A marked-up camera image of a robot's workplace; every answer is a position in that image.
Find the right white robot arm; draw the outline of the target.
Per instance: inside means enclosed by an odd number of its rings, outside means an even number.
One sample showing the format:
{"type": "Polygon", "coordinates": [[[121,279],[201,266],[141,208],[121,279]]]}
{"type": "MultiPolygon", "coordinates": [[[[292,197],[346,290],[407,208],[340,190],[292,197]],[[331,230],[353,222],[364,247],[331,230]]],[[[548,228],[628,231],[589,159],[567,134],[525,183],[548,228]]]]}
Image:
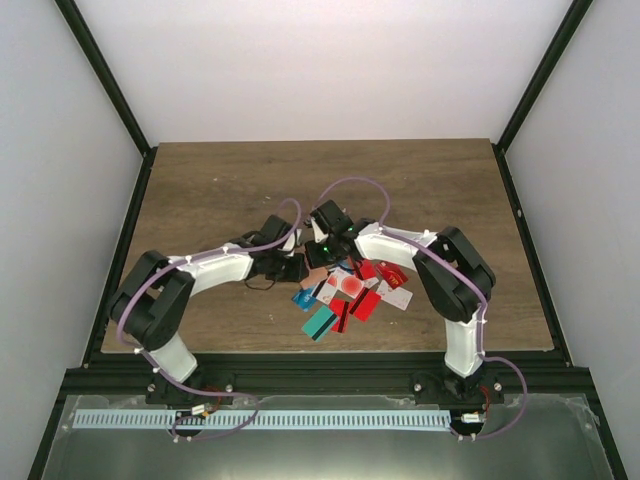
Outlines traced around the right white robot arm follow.
{"type": "Polygon", "coordinates": [[[314,239],[305,244],[313,267],[351,258],[391,263],[417,273],[445,321],[443,389],[458,403],[472,399],[483,376],[484,325],[496,277],[457,228],[412,232],[362,218],[352,220],[329,200],[310,213],[314,239]]]}

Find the pink card holder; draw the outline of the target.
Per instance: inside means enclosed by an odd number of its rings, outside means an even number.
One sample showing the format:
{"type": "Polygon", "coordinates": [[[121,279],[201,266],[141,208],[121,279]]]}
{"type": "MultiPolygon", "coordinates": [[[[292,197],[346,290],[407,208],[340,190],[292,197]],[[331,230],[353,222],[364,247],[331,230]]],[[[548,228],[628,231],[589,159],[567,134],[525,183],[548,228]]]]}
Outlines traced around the pink card holder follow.
{"type": "Polygon", "coordinates": [[[326,280],[330,272],[325,267],[310,269],[306,278],[299,282],[302,289],[309,289],[326,280]]]}

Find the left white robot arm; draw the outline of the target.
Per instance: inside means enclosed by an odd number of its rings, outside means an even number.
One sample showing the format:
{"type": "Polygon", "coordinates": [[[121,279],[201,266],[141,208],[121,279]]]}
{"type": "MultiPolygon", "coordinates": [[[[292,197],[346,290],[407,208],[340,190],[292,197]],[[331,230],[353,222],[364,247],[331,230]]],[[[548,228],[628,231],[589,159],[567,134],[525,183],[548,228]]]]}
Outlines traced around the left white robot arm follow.
{"type": "Polygon", "coordinates": [[[301,281],[308,270],[304,255],[295,251],[300,234],[299,228],[271,215],[261,229],[214,250],[184,257],[145,252],[107,307],[118,337],[132,337],[136,351],[171,378],[168,388],[178,401],[196,402],[203,395],[205,381],[195,372],[197,360],[179,335],[191,298],[256,276],[272,283],[301,281]]]}

